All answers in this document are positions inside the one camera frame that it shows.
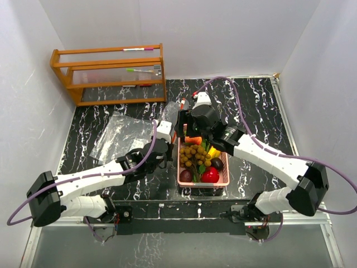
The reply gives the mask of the orange peach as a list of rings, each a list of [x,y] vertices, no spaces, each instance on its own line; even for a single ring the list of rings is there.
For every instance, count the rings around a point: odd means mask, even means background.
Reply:
[[[185,143],[190,143],[190,144],[193,144],[193,145],[201,145],[202,137],[185,136]]]

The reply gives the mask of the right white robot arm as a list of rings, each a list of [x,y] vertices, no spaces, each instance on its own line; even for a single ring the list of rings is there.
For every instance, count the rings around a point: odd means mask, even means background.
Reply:
[[[175,131],[178,137],[202,137],[215,149],[251,162],[285,183],[285,187],[259,192],[248,203],[252,220],[260,222],[273,212],[295,210],[312,217],[325,196],[329,182],[326,168],[311,160],[290,159],[237,125],[224,124],[212,106],[204,104],[178,112]]]

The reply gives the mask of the red apple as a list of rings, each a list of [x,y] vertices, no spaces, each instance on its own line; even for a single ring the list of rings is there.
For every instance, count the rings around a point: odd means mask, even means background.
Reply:
[[[219,171],[214,167],[207,167],[201,176],[202,183],[217,183],[220,179]]]

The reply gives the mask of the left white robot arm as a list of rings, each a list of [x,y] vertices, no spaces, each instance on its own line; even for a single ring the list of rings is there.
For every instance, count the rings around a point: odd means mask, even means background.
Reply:
[[[172,150],[173,144],[159,138],[154,145],[148,143],[93,169],[57,176],[51,171],[41,173],[26,194],[34,226],[44,227],[61,217],[112,221],[115,207],[111,199],[91,193],[129,184],[144,179],[158,168],[166,168],[172,160]]]

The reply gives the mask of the clear zip bag orange zipper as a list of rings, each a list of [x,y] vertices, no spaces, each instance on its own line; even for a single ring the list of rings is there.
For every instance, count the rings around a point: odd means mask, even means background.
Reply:
[[[188,110],[190,107],[189,101],[185,98],[177,102],[168,102],[163,109],[158,120],[171,122],[174,126],[177,123],[178,113],[180,110]]]

